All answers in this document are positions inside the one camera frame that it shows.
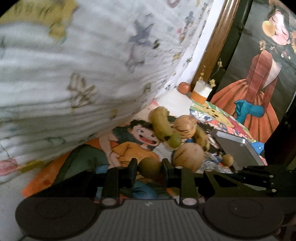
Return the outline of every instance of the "circular pad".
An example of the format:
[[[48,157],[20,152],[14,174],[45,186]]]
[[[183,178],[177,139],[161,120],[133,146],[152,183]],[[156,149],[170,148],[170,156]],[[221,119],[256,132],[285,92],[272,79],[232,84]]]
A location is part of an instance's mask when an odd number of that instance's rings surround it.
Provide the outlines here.
[[[17,207],[15,218],[35,239],[65,239],[84,231],[93,221],[96,206],[85,197],[30,197]]]
[[[211,197],[204,207],[206,219],[221,232],[239,238],[258,238],[275,232],[284,213],[269,197]]]

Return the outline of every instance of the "boy's orange shirt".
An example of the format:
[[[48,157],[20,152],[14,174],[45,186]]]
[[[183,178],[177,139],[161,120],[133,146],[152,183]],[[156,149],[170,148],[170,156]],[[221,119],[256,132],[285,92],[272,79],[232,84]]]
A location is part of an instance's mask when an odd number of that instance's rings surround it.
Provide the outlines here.
[[[140,144],[134,142],[124,142],[112,148],[112,151],[120,157],[120,161],[123,167],[126,167],[132,158],[136,158],[138,163],[145,157],[153,157],[159,161],[158,155],[152,152],[150,149],[141,148]]]

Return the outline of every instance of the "cartoon poster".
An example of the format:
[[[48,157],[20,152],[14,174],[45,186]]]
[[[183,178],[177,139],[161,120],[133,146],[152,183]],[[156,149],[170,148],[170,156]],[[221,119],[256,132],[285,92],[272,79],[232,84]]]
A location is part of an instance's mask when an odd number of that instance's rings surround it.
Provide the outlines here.
[[[295,15],[278,0],[254,0],[245,28],[211,103],[265,143],[296,90]]]

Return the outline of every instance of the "silver box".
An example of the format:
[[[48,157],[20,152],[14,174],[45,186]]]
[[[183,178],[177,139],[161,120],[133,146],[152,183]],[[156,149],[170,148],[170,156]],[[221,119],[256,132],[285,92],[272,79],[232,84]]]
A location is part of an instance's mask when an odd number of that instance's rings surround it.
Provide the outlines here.
[[[225,153],[233,156],[235,170],[242,170],[245,166],[264,166],[257,152],[244,138],[218,130],[212,133]]]

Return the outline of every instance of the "wooden door frame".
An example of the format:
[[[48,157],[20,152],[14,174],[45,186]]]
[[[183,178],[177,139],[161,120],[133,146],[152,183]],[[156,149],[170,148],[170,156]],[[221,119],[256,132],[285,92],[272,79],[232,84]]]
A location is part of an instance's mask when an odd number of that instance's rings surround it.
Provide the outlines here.
[[[225,0],[216,27],[191,82],[191,91],[198,81],[203,66],[205,66],[203,78],[207,80],[211,76],[237,12],[239,1],[240,0]]]

